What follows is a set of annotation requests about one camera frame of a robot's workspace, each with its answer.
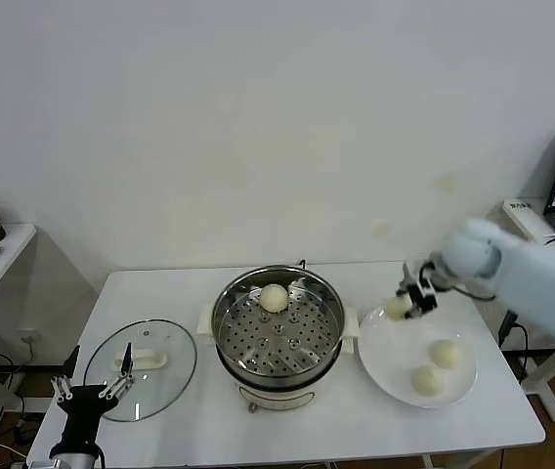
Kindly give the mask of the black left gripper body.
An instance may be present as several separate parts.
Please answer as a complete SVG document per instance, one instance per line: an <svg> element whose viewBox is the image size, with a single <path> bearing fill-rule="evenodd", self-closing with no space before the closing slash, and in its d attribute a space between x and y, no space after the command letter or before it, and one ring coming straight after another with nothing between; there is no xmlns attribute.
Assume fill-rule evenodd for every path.
<svg viewBox="0 0 555 469"><path fill-rule="evenodd" d="M97 433L101 417L111 410L111 400L101 398L104 384L73 386L71 398L63 397L59 407L66 414L56 452L98 452Z"/></svg>

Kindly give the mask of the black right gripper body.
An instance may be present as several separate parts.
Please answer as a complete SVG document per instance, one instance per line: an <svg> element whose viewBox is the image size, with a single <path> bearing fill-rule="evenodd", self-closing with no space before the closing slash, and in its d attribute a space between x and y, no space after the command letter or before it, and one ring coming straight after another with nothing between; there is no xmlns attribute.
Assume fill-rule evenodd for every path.
<svg viewBox="0 0 555 469"><path fill-rule="evenodd" d="M409 309L417 305L422 314L429 314L438 307L438 297L431 274L435 271L432 261L406 261L403 263L404 280L407 283Z"/></svg>

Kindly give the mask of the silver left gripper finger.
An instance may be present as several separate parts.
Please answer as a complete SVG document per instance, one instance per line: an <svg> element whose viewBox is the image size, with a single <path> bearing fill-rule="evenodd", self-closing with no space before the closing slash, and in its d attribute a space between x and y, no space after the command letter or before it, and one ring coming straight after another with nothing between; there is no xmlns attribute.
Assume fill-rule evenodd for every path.
<svg viewBox="0 0 555 469"><path fill-rule="evenodd" d="M117 377L105 386L102 392L99 393L99 398L104 400L121 400L135 383L132 370L132 343L129 342L126 346Z"/></svg>
<svg viewBox="0 0 555 469"><path fill-rule="evenodd" d="M71 394L71 379L74 374L74 370L77 365L79 356L80 346L76 345L68 358L64 361L61 372L59 375L53 376L51 379L51 384L54 388L55 395L57 396L57 401L59 403L67 401L72 398Z"/></svg>

